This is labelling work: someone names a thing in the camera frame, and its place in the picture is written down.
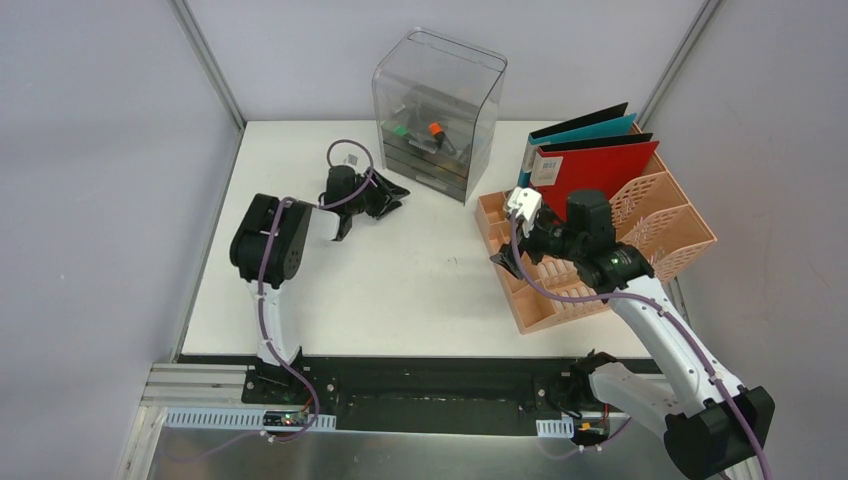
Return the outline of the teal notebook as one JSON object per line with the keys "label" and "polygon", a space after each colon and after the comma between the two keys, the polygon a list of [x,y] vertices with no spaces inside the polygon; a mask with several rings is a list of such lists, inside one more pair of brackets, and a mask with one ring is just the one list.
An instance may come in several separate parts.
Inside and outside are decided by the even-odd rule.
{"label": "teal notebook", "polygon": [[624,102],[530,132],[522,157],[517,185],[519,187],[529,186],[535,151],[540,146],[628,134],[637,114],[627,114],[627,108],[628,103]]}

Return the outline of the aluminium frame rail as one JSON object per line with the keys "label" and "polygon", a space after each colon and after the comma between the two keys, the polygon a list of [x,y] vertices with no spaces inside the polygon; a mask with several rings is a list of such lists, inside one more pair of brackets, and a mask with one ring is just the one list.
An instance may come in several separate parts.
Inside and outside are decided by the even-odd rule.
{"label": "aluminium frame rail", "polygon": [[573,379],[575,358],[304,357],[289,368],[257,358],[191,357],[156,364],[146,399],[249,405],[301,405],[312,392],[320,409],[343,416],[367,401],[514,403],[557,411],[569,395],[588,400],[588,382]]}

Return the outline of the clear drawer organizer box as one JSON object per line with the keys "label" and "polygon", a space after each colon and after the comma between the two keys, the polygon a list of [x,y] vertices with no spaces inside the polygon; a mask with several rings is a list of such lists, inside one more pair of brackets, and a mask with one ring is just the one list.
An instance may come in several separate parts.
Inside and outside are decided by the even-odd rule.
{"label": "clear drawer organizer box", "polygon": [[[384,168],[466,203],[488,164],[508,61],[500,53],[416,27],[383,57],[372,97]],[[438,122],[457,153],[431,154],[392,132],[436,140]]]}

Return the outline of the green tip black highlighter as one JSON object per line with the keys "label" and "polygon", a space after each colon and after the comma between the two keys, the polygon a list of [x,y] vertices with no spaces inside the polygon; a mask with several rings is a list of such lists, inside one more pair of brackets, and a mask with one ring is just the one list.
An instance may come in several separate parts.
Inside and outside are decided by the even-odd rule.
{"label": "green tip black highlighter", "polygon": [[392,129],[392,132],[405,139],[407,143],[415,148],[423,150],[425,152],[434,154],[437,152],[438,148],[434,141],[423,140],[418,135],[409,131],[405,126],[398,124]]}

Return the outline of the red notebook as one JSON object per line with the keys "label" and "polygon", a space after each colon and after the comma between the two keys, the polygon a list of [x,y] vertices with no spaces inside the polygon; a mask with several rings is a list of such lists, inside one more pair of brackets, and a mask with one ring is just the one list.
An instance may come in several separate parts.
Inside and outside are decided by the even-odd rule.
{"label": "red notebook", "polygon": [[571,193],[599,190],[611,199],[642,174],[658,145],[651,133],[543,145],[536,149],[529,185],[565,220]]}

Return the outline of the peach plastic desk organizer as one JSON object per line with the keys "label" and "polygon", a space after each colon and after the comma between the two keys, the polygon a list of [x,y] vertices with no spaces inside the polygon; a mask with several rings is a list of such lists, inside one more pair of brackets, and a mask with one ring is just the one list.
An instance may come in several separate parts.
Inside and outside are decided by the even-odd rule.
{"label": "peach plastic desk organizer", "polygon": [[686,269],[716,236],[655,151],[642,174],[611,199],[599,190],[577,190],[567,198],[567,218],[544,202],[535,224],[565,223],[577,231],[573,261],[544,257],[533,264],[519,254],[521,234],[504,212],[509,192],[479,197],[476,221],[493,255],[512,250],[524,280],[495,265],[517,328],[528,334],[606,309],[608,293],[641,274],[663,284]]}

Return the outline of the orange tip black highlighter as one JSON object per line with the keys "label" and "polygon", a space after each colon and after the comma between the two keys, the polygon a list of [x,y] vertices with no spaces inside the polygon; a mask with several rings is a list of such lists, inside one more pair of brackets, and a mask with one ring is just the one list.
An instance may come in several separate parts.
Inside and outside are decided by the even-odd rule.
{"label": "orange tip black highlighter", "polygon": [[455,155],[457,150],[453,143],[449,140],[443,127],[438,122],[430,123],[428,126],[430,134],[436,140],[437,146],[447,155]]}

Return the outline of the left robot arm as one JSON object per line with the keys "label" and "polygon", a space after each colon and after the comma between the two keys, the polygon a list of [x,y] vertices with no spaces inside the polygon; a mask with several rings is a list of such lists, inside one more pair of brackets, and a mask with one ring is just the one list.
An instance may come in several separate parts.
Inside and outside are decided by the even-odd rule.
{"label": "left robot arm", "polygon": [[300,269],[307,242],[340,242],[355,216],[380,220],[409,195],[408,189],[372,167],[358,173],[350,166],[332,166],[316,204],[261,193],[253,197],[231,241],[229,259],[254,299],[257,358],[278,367],[270,373],[266,389],[279,403],[293,404],[305,390],[303,375],[285,365],[302,348],[287,284]]}

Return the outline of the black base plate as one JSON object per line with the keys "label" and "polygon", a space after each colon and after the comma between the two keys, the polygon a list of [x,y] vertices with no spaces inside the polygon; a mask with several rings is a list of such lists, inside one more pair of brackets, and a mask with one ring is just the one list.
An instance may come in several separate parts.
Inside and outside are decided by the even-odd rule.
{"label": "black base plate", "polygon": [[299,356],[248,367],[245,404],[295,405],[346,431],[531,436],[540,420],[607,427],[614,408],[571,379],[574,358]]}

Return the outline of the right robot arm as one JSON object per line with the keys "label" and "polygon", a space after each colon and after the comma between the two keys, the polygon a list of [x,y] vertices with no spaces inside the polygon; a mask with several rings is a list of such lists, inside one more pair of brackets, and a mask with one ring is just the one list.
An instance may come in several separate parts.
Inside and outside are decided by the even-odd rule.
{"label": "right robot arm", "polygon": [[[541,295],[562,303],[602,302],[637,336],[665,376],[666,389],[599,352],[578,361],[567,386],[583,410],[609,404],[657,435],[688,479],[725,476],[751,458],[773,478],[764,445],[775,402],[763,387],[749,388],[683,322],[641,251],[620,241],[603,192],[576,190],[559,218],[541,193],[515,187],[502,199],[509,240],[491,261]],[[526,264],[550,257],[574,265],[592,293],[557,295],[533,280]]]}

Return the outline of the left circuit board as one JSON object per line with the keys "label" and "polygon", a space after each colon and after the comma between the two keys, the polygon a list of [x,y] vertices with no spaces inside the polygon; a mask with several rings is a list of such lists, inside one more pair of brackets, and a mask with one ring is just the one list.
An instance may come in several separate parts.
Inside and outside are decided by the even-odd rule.
{"label": "left circuit board", "polygon": [[311,414],[301,410],[267,410],[262,425],[268,428],[301,428],[310,421]]}

